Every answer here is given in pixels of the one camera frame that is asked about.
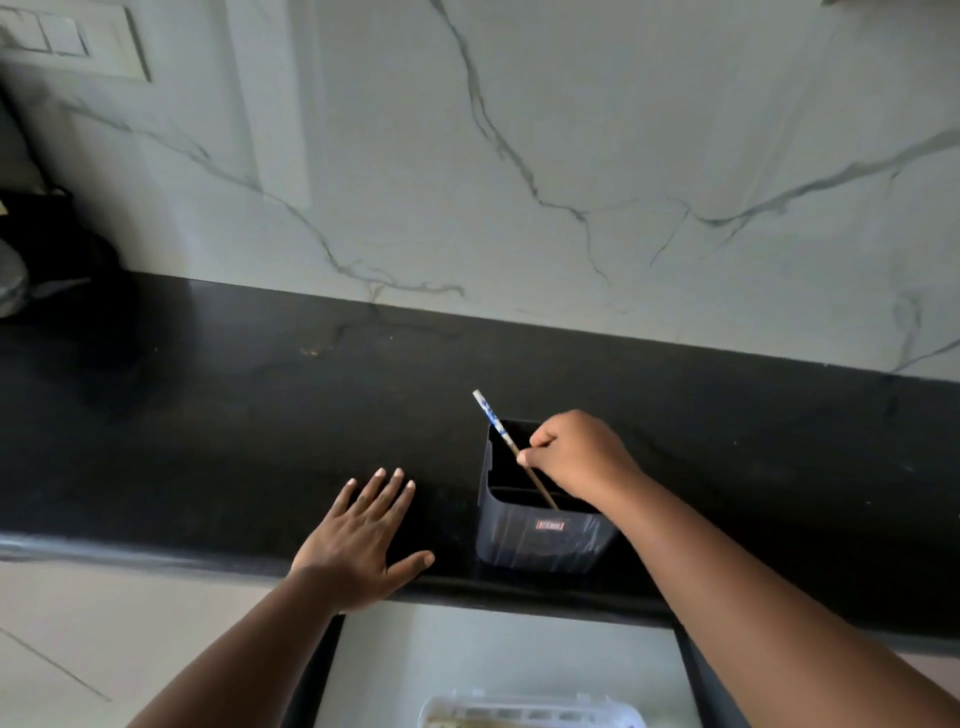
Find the person's right hand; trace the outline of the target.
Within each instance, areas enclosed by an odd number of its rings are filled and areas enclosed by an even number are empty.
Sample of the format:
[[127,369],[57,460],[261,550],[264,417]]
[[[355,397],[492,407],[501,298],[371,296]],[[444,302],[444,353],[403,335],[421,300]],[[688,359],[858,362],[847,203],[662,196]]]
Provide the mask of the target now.
[[553,474],[543,474],[571,497],[605,511],[644,480],[624,443],[601,419],[571,410],[544,422],[556,423],[562,460]]

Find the white plastic basket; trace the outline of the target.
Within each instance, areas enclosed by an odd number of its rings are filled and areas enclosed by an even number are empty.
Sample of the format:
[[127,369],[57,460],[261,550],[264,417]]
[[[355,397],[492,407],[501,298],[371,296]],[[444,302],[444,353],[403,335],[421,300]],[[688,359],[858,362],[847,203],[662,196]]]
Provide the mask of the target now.
[[430,698],[417,728],[648,728],[640,712],[610,698],[473,692]]

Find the person's left forearm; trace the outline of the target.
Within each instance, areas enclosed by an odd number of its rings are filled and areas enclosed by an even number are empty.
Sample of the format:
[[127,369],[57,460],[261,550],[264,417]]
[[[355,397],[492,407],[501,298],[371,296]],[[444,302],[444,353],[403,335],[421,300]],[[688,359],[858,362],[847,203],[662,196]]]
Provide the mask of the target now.
[[165,685],[126,728],[281,728],[336,614],[332,571],[300,568]]

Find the black appliance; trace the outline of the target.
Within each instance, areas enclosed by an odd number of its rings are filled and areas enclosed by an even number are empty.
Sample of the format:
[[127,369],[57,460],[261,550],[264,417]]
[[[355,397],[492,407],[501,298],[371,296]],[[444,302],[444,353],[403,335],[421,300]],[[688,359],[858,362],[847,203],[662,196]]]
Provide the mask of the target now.
[[85,227],[65,189],[0,188],[0,319],[71,289],[104,297],[131,285],[114,245]]

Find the white wall switch plate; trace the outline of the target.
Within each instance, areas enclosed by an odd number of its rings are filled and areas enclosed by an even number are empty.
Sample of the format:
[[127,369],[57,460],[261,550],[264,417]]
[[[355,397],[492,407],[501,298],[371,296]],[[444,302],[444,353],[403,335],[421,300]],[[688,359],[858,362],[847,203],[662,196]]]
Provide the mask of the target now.
[[151,79],[129,9],[100,0],[0,0],[0,63]]

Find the open white drawer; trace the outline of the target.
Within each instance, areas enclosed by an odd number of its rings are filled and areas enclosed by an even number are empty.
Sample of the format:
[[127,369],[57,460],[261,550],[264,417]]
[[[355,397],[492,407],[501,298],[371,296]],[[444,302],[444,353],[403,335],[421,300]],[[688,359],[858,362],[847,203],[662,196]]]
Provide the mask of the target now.
[[397,601],[347,616],[304,676],[284,728],[420,728],[435,698],[589,698],[642,728],[748,728],[686,638],[667,626]]

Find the person's left hand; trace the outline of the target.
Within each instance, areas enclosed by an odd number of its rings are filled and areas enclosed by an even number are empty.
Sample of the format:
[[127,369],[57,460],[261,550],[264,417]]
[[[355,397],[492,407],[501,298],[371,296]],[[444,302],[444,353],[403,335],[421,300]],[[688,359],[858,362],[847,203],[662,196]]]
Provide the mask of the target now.
[[[358,535],[358,497],[363,489],[358,494],[353,492],[344,515],[322,519],[296,552],[290,569],[290,578],[304,582],[318,599],[321,612],[328,616],[359,611],[392,594],[385,592],[384,572],[397,563],[388,562],[394,538],[361,539]],[[396,504],[403,514],[399,526],[413,502],[415,489],[415,483],[406,480],[404,474],[404,497]]]

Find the person's right forearm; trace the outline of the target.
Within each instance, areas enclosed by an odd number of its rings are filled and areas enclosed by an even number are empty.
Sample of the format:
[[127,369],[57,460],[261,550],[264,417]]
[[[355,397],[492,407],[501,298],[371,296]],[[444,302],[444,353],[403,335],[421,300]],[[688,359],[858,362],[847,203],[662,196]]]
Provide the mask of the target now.
[[752,728],[960,728],[960,702],[639,472],[594,504]]

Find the clear plastic utensil holder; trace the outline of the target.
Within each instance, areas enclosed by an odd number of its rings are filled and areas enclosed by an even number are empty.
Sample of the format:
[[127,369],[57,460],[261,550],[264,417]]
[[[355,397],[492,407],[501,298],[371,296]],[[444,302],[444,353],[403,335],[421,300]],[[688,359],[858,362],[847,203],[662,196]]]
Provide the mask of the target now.
[[508,444],[489,425],[478,488],[478,559],[489,566],[523,572],[588,573],[618,529],[543,472],[535,474],[555,507],[547,503]]

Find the blue patterned chopstick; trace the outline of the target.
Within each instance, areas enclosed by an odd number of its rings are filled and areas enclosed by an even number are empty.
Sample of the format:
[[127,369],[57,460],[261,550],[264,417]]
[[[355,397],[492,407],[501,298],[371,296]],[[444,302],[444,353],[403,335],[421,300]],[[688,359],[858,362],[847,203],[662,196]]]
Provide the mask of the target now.
[[[520,457],[521,450],[519,449],[519,447],[518,447],[517,444],[515,443],[514,439],[513,439],[512,436],[510,435],[510,433],[507,431],[505,425],[504,425],[504,424],[501,422],[501,420],[498,418],[498,415],[497,415],[496,412],[494,411],[493,407],[491,407],[491,405],[490,405],[490,404],[488,403],[488,401],[486,400],[486,397],[480,392],[480,390],[474,390],[474,391],[472,392],[472,395],[473,395],[473,397],[474,397],[474,400],[475,400],[476,403],[478,404],[478,406],[479,406],[479,407],[481,408],[481,410],[484,412],[484,414],[485,414],[487,420],[489,421],[490,425],[491,425],[492,428],[497,432],[497,434],[500,436],[500,438],[503,440],[504,444],[505,444],[506,447],[509,449],[509,451],[510,451],[511,454],[513,455],[514,459],[518,459],[518,458]],[[542,498],[544,499],[544,501],[546,502],[546,504],[547,504],[553,511],[559,511],[559,507],[558,507],[555,499],[552,497],[552,495],[549,493],[549,491],[547,491],[545,484],[544,484],[544,483],[542,482],[542,480],[540,480],[540,478],[535,474],[533,468],[528,467],[528,466],[525,466],[525,465],[521,465],[520,467],[521,467],[522,470],[525,472],[525,474],[527,475],[527,477],[529,478],[529,480],[531,480],[531,482],[532,482],[533,485],[534,485],[535,490],[539,492],[539,494],[542,496]]]

